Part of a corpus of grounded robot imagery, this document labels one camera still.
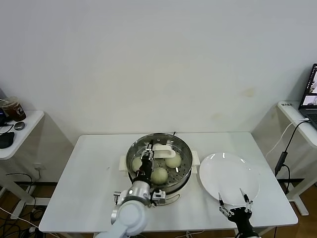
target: laptop screen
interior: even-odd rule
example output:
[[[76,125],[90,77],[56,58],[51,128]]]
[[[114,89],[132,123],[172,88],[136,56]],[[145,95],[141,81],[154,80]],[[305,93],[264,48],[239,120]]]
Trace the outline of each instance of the laptop screen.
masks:
[[[310,74],[310,78],[308,80],[307,86],[305,88],[305,92],[303,95],[303,99],[301,102],[301,106],[304,107],[312,107],[317,108],[317,64],[315,63]]]

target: white table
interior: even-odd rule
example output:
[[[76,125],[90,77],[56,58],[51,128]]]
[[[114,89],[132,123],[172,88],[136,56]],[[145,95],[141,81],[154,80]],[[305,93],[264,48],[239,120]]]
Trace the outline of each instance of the white table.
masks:
[[[48,233],[95,233],[110,229],[113,192],[131,182],[118,171],[120,156],[143,135],[83,135],[68,160],[40,223]],[[259,170],[260,192],[251,223],[257,228],[293,225],[298,219],[257,144],[248,132],[177,134],[200,160],[213,152],[231,152]],[[192,174],[173,204],[150,209],[146,232],[234,229],[218,201]]]
[[[277,104],[278,108],[286,115],[290,121],[304,119],[305,117],[298,111],[300,102],[297,101],[282,101]],[[295,121],[294,126],[298,125],[300,121]],[[297,129],[300,134],[313,147],[317,148],[317,130],[309,123],[301,124]],[[292,184],[289,185],[290,192],[287,194],[289,201],[294,202],[302,216],[309,215],[308,210],[300,199],[299,195],[306,191],[310,186],[317,182],[316,171],[308,171],[306,178],[299,183],[295,188]]]
[[[0,160],[8,160],[14,156],[16,151],[20,148],[25,139],[29,136],[35,126],[40,122],[40,120],[44,116],[43,111],[25,111],[26,119],[24,119],[25,127],[23,130],[17,131],[12,128],[10,131],[14,131],[14,139],[13,144],[5,149],[0,149]],[[9,127],[4,127],[1,129],[1,132],[5,132],[9,129]],[[0,184],[3,186],[3,189],[0,191],[0,196],[4,194],[7,190],[11,191],[17,197],[21,199],[16,208],[13,211],[14,216],[11,216],[12,219],[15,219],[22,211],[24,204],[34,204],[34,198],[30,195],[35,189],[35,186],[32,186],[29,189],[29,193],[24,191],[21,187],[19,187],[14,181],[8,178],[5,175],[5,171],[0,170]],[[37,173],[32,173],[32,175],[38,179]],[[48,200],[44,198],[37,198],[38,205],[47,205]]]

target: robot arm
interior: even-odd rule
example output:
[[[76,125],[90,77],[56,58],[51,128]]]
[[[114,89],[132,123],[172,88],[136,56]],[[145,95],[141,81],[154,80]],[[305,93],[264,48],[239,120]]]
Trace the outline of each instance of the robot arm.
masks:
[[[132,186],[128,190],[114,193],[116,206],[111,215],[111,229],[109,232],[99,233],[96,238],[127,238],[141,233],[147,225],[147,210],[151,204],[165,202],[164,191],[150,191],[153,159],[151,141],[142,153],[142,165]]]
[[[242,189],[240,189],[240,191],[246,202],[245,207],[238,207],[231,210],[226,209],[219,193],[219,210],[229,221],[237,225],[239,232],[238,238],[259,238],[259,235],[254,231],[249,221],[252,216],[253,201],[249,200],[247,194],[245,194]]]
[[[109,232],[99,233],[96,238],[128,238],[141,233],[147,225],[147,210],[151,204],[165,203],[164,191],[154,190],[152,193],[150,191],[153,159],[153,141],[151,141],[141,155],[142,165],[132,181],[132,186],[128,190],[114,193],[116,206],[111,215],[111,229]],[[250,201],[242,190],[241,193],[246,207],[226,209],[219,193],[219,210],[229,221],[237,225],[238,238],[259,238],[249,221],[253,201]]]

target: laptop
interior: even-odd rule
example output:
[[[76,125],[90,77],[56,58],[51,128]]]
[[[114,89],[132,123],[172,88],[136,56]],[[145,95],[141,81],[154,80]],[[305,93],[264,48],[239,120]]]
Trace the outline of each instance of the laptop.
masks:
[[[299,105],[300,113],[307,117],[313,127],[317,129],[317,63],[313,65],[302,101]]]

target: computer mouse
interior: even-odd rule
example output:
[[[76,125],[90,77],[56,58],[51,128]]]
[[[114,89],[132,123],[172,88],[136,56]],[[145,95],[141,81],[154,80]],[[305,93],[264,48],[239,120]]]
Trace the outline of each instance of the computer mouse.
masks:
[[[22,130],[24,127],[25,127],[25,123],[22,121],[19,121],[14,125],[14,129],[16,130]]]

